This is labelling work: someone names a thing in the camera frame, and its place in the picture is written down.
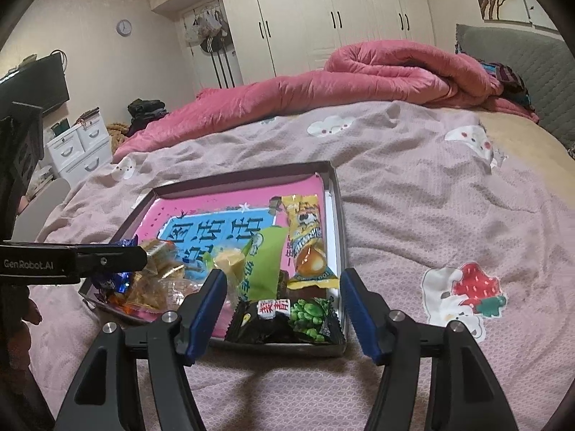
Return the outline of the person's left hand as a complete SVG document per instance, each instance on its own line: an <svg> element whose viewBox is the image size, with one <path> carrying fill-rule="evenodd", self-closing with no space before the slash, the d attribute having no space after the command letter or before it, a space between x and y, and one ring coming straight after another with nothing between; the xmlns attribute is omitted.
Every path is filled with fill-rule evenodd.
<svg viewBox="0 0 575 431"><path fill-rule="evenodd" d="M29 335L28 324L39 325L42 322L42 315L32 299L27 286L19 287L19 335L26 337Z"/></svg>

